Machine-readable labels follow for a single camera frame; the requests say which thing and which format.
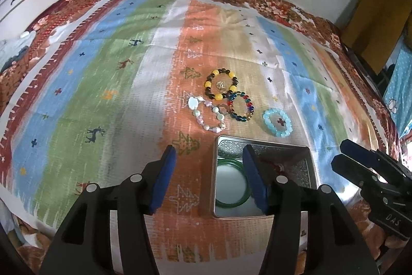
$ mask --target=open tin box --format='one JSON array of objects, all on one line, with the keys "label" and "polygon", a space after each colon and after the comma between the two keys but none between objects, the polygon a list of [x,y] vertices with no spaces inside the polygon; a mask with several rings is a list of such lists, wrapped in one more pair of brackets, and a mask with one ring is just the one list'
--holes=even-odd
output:
[{"label": "open tin box", "polygon": [[[239,169],[243,167],[243,148],[248,144],[252,145],[262,162],[273,166],[281,175],[292,179],[299,186],[317,189],[312,155],[308,147],[219,136],[214,148],[209,203],[215,218],[233,220],[264,216],[256,207],[253,195],[247,197],[247,179]],[[222,206],[222,203],[235,204],[242,197],[247,200],[239,206]]]}]

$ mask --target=green stripe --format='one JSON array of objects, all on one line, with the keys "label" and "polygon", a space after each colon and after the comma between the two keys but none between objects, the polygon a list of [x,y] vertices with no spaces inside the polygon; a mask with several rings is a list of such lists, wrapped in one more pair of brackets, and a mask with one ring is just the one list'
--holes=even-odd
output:
[{"label": "green stripe", "polygon": [[[77,199],[76,183],[96,182],[105,137],[98,133],[94,143],[85,143],[86,137],[91,137],[87,130],[101,127],[108,131],[113,120],[121,119],[141,60],[167,6],[173,1],[147,0],[137,7],[105,41],[84,72],[50,139],[49,161],[35,196],[40,206],[38,217],[42,219],[49,210],[47,224],[53,224],[56,213],[58,225],[61,223]],[[130,39],[141,39],[144,43],[129,46]],[[118,62],[127,59],[133,63],[117,69]],[[111,100],[104,99],[107,90],[117,94]]]},{"label": "green stripe", "polygon": [[336,143],[340,145],[340,143],[343,140],[348,138],[348,135],[346,133],[343,118],[339,113],[337,104],[335,103],[335,99],[333,99],[330,94],[325,79],[323,78],[321,73],[316,69],[316,67],[312,64],[311,60],[306,54],[306,50],[303,49],[302,45],[296,39],[294,34],[288,29],[281,27],[280,25],[278,25],[278,29],[282,32],[282,35],[285,38],[285,40],[293,48],[293,50],[299,56],[300,60],[303,62],[310,79],[314,81],[314,86],[316,88],[318,98],[326,111],[326,117],[329,121],[329,124],[332,127],[334,139]]}]

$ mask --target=green bangle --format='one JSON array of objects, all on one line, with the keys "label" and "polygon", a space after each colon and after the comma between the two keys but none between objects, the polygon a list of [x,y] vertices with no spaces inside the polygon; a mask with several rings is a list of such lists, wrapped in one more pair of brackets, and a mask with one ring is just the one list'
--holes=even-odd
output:
[{"label": "green bangle", "polygon": [[245,178],[246,190],[245,190],[245,193],[243,194],[242,198],[240,200],[238,200],[236,203],[229,203],[229,204],[228,203],[223,203],[223,202],[219,201],[217,198],[215,198],[216,206],[224,208],[224,209],[229,209],[229,208],[234,208],[234,207],[242,205],[252,195],[252,190],[249,186],[248,178],[246,177],[246,174],[245,174],[245,171],[244,171],[244,168],[243,168],[243,164],[241,162],[237,161],[237,160],[221,159],[221,160],[218,160],[218,167],[219,166],[232,166],[233,168],[238,170],[243,175],[243,177]]}]

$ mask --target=black and yellow beaded bracelet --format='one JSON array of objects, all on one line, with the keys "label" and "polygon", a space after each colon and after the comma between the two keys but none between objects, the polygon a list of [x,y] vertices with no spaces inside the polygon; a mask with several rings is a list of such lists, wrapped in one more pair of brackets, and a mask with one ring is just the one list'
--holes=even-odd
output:
[{"label": "black and yellow beaded bracelet", "polygon": [[[211,92],[212,80],[215,78],[215,76],[223,73],[227,74],[231,78],[232,85],[230,86],[229,90],[224,94],[214,95]],[[229,95],[237,91],[238,83],[239,81],[237,80],[235,74],[231,72],[229,69],[216,69],[212,71],[212,73],[209,76],[207,76],[207,81],[205,82],[205,95],[208,96],[210,99],[214,99],[215,101],[221,101],[223,98],[227,98]]]}]

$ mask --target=bed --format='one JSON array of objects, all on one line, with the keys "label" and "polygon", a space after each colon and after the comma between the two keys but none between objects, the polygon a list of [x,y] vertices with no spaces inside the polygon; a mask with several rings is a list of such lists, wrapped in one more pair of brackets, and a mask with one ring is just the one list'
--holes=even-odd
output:
[{"label": "bed", "polygon": [[[201,211],[202,167],[218,135],[197,124],[187,100],[224,67],[255,115],[220,134],[308,146],[318,185],[349,204],[378,253],[383,232],[367,221],[367,204],[352,206],[357,188],[330,162],[347,138],[398,158],[399,139],[329,21],[286,0],[59,0],[28,30],[33,43],[0,77],[0,198],[29,226],[52,235],[89,182],[118,184],[173,144],[163,206],[146,218],[160,272],[257,273],[272,219]],[[291,118],[289,137],[265,127],[272,107]],[[115,235],[112,245],[121,271]]]}]

